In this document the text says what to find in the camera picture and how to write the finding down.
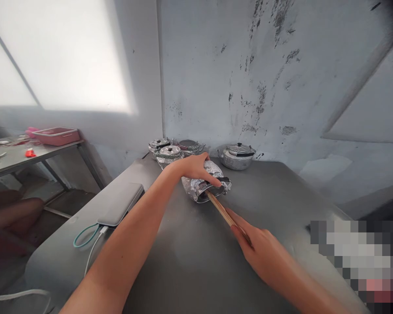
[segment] pink basket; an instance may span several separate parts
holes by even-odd
[[[32,132],[43,144],[62,146],[80,140],[79,130],[65,127],[55,127]]]

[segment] charging cable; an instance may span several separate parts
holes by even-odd
[[[12,299],[16,299],[19,297],[24,297],[27,296],[29,294],[41,294],[47,297],[47,305],[45,307],[45,310],[43,312],[43,314],[45,314],[47,312],[49,303],[51,302],[51,294],[46,291],[46,290],[42,290],[42,289],[32,289],[32,290],[26,290],[26,291],[22,291],[22,292],[18,292],[15,294],[5,294],[5,295],[1,295],[0,296],[0,301],[6,301],[6,300],[12,300]]]
[[[89,258],[87,259],[86,268],[85,268],[85,270],[84,270],[84,276],[83,276],[83,277],[86,276],[87,271],[89,270],[88,268],[89,268],[90,258],[92,257],[92,252],[93,252],[93,249],[95,248],[96,243],[99,241],[99,238],[100,238],[103,234],[105,234],[105,232],[106,232],[107,230],[108,230],[108,226],[103,226],[103,228],[100,230],[100,233],[99,233],[99,235],[97,236],[97,239],[96,239],[95,243],[93,244],[92,249],[90,250]]]
[[[94,226],[97,226],[97,227],[96,227],[95,232],[92,234],[92,236],[91,236],[86,242],[84,242],[83,244],[77,245],[76,242],[77,242],[77,240],[79,239],[79,237],[83,234],[83,232],[85,232],[86,230],[88,230],[88,229],[90,229],[90,228],[93,228]],[[90,241],[92,241],[92,239],[95,237],[95,235],[97,234],[97,231],[99,230],[99,228],[100,228],[99,224],[98,224],[98,223],[95,223],[94,225],[90,225],[89,227],[83,229],[83,230],[76,236],[76,238],[74,239],[74,241],[73,241],[73,246],[74,246],[75,248],[80,248],[80,247],[84,247],[85,245],[87,245],[87,244],[88,244]]]

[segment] table surface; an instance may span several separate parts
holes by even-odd
[[[5,156],[0,158],[0,173],[23,164],[36,163],[61,153],[61,150],[83,142],[83,140],[80,140],[63,146],[52,146],[44,144],[35,146],[33,142],[37,142],[37,140],[31,140],[25,144],[13,146],[14,144],[19,143],[19,141],[10,137],[0,140],[12,141],[9,144],[10,146],[0,147],[0,154],[7,152]],[[36,157],[25,157],[25,152],[28,148],[33,148]]]
[[[254,161],[247,170],[233,171],[217,158],[212,160],[233,184],[228,195],[218,198],[224,206],[269,229],[348,308],[368,313],[334,266],[313,249],[306,230],[312,220],[349,220],[347,215],[282,163]],[[122,195],[126,183],[141,183],[147,190],[160,172],[147,156],[104,188],[33,253],[25,271],[29,287],[51,291],[53,303],[62,307],[83,277],[93,244],[75,249],[75,236],[96,222],[108,202]],[[97,244],[96,252],[109,236]],[[124,309],[128,313],[297,312],[251,269],[214,205],[193,202],[180,182]]]

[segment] chopstick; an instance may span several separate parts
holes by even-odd
[[[227,224],[231,227],[232,225],[238,227],[241,231],[241,233],[243,234],[243,236],[245,237],[246,241],[248,241],[248,243],[250,245],[252,245],[252,243],[250,242],[250,238],[248,237],[247,233],[243,230],[243,228],[241,226],[239,226],[234,220],[233,218],[228,214],[228,212],[226,211],[226,209],[223,207],[223,205],[221,205],[221,203],[217,200],[217,198],[210,192],[210,191],[205,191],[205,193],[207,194],[208,198],[210,199],[210,201],[214,204],[215,208],[218,209],[218,211],[220,212],[221,216],[223,216],[224,220],[227,222]]]

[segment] foil-wrapped pot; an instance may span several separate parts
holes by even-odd
[[[182,140],[178,142],[177,145],[183,151],[185,157],[189,157],[191,155],[199,155],[205,147],[205,144],[199,144],[194,140]]]
[[[169,146],[171,144],[168,138],[162,138],[158,140],[153,140],[148,143],[148,151],[152,155],[153,160],[156,160],[155,152],[158,152],[161,148]]]
[[[210,199],[205,194],[205,191],[210,191],[214,196],[220,194],[227,194],[231,188],[231,181],[229,178],[223,176],[223,171],[214,162],[206,160],[204,162],[204,169],[220,180],[221,186],[219,188],[213,186],[211,183],[201,179],[189,179],[182,177],[182,185],[189,197],[197,203],[205,203]]]
[[[162,147],[159,152],[155,153],[156,160],[162,169],[166,168],[172,162],[182,159],[183,152],[177,146],[169,145]]]
[[[218,151],[218,157],[221,159],[221,163],[227,168],[244,170],[249,168],[255,153],[256,151],[250,145],[233,143],[228,144],[221,152]]]

